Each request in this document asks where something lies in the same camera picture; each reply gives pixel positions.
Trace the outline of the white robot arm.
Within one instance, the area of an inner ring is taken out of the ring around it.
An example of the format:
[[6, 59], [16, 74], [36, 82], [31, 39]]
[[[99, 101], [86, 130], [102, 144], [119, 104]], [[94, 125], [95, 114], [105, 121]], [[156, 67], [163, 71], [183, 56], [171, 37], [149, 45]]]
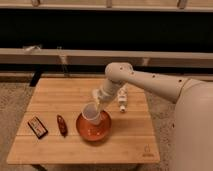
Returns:
[[109, 63], [105, 80], [92, 94], [104, 109], [126, 84], [175, 104], [169, 171], [213, 171], [213, 82], [136, 71], [129, 63]]

